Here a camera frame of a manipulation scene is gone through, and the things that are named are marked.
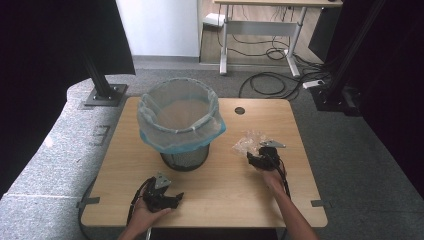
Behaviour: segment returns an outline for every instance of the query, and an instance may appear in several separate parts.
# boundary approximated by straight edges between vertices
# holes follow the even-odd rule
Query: black stand base
[[[316,87],[310,88],[310,91],[318,111],[343,112],[346,116],[361,116],[356,101],[360,94],[353,88],[345,87],[342,92],[343,97],[337,102],[328,101],[328,89]]]
[[[97,90],[94,88],[90,96],[88,96],[87,101],[85,101],[85,106],[103,106],[103,107],[117,107],[121,102],[122,96],[124,96],[127,91],[126,84],[110,84],[110,96],[101,97],[97,94]]]

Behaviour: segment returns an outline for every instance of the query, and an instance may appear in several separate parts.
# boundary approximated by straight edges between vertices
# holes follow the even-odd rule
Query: gray carpet floor
[[[245,79],[260,71],[283,68],[230,67],[179,62],[135,62],[136,76],[108,76],[128,84],[126,97],[140,96],[155,84],[175,77],[200,80],[219,97],[237,97]],[[286,81],[287,89],[295,82]],[[264,91],[281,82],[261,79]],[[84,239],[77,202],[97,175],[125,105],[85,108],[93,84],[83,81],[68,91],[68,102],[36,155],[0,202],[1,239]],[[246,98],[263,98],[246,87]],[[308,90],[291,100],[328,225],[322,239],[424,239],[424,202],[396,161],[361,117],[318,112]],[[98,134],[110,127],[106,135]],[[92,238],[115,239],[121,228],[88,229]]]

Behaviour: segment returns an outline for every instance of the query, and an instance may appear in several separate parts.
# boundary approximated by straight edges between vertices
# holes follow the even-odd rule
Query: wooden table
[[[227,34],[237,35],[264,35],[264,36],[288,36],[291,37],[290,46],[284,51],[290,70],[294,77],[300,73],[294,61],[293,52],[302,29],[308,7],[341,7],[342,1],[335,0],[214,0],[214,3],[226,5],[224,30],[222,32],[222,47],[219,72],[227,74]],[[297,22],[255,22],[255,21],[233,21],[228,17],[230,5],[252,5],[252,6],[292,6],[302,7]]]
[[[278,149],[286,166],[293,202],[313,227],[324,227],[323,207],[312,207],[320,196],[290,103],[281,99],[219,99],[227,131],[210,145],[206,162],[191,172],[177,172],[139,137],[136,118],[139,98],[127,100],[93,186],[82,223],[86,226],[125,226],[135,191],[158,171],[172,184],[167,196],[184,192],[179,207],[155,227],[283,227],[284,221],[261,176],[247,158],[232,149],[246,130],[261,131],[287,145]],[[243,107],[238,115],[234,109]]]

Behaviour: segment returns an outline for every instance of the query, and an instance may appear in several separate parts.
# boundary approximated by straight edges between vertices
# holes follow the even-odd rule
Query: trash can
[[[226,129],[216,93],[190,78],[167,80],[143,94],[137,119],[141,139],[177,171],[200,167],[209,144]]]

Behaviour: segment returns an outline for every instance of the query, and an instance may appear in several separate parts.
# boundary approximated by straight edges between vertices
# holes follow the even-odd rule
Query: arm
[[[170,208],[162,209],[158,212],[152,213],[147,209],[146,203],[143,199],[138,199],[135,204],[134,212],[128,226],[121,233],[118,240],[134,240],[147,229],[160,217],[171,212]]]
[[[281,176],[277,170],[257,170],[262,174],[266,185],[274,196],[290,236],[293,239],[319,239],[311,225],[285,193]]]

